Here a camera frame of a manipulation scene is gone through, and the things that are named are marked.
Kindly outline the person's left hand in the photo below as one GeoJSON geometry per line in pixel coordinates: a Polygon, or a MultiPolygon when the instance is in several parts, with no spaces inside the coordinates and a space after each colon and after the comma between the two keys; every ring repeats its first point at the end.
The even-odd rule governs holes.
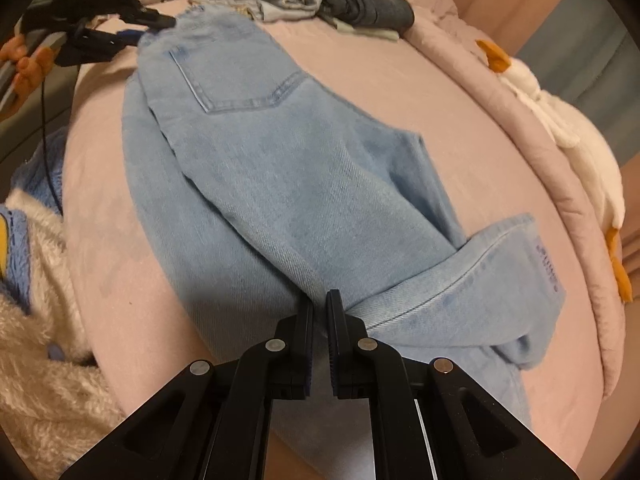
{"type": "Polygon", "coordinates": [[[53,68],[57,50],[40,47],[31,56],[27,55],[27,48],[23,35],[12,37],[1,48],[1,62],[13,64],[16,73],[13,78],[14,98],[10,99],[10,107],[1,113],[1,120],[15,115],[29,96],[43,82],[53,68]]]}

